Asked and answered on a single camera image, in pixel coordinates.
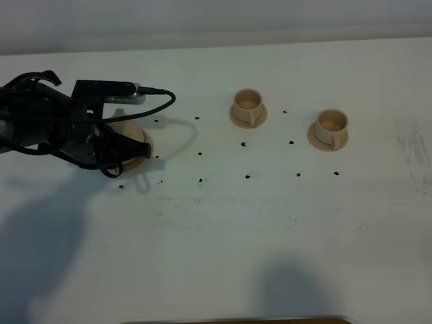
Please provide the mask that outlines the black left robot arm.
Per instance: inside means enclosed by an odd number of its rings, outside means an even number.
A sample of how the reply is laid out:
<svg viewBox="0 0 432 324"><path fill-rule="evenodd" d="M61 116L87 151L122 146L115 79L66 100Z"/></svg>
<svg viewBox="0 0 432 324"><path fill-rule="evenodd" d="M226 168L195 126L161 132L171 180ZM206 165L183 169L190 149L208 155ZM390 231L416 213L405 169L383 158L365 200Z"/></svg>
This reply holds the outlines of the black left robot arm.
<svg viewBox="0 0 432 324"><path fill-rule="evenodd" d="M103 121L106 103L140 98L133 82L79 80L67 96L51 70L21 74L1 87L1 152L52 155L82 169L117 177L151 157L144 132Z"/></svg>

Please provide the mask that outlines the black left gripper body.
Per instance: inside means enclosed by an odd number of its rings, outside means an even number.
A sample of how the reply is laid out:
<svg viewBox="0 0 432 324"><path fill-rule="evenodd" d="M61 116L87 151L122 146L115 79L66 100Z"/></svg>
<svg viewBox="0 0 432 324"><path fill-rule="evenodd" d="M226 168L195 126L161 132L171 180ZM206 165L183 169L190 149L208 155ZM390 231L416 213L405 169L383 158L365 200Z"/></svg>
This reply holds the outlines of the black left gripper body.
<svg viewBox="0 0 432 324"><path fill-rule="evenodd" d="M58 158L82 169L123 171L116 149L118 137L108 124L75 125L70 136L65 146L57 151Z"/></svg>

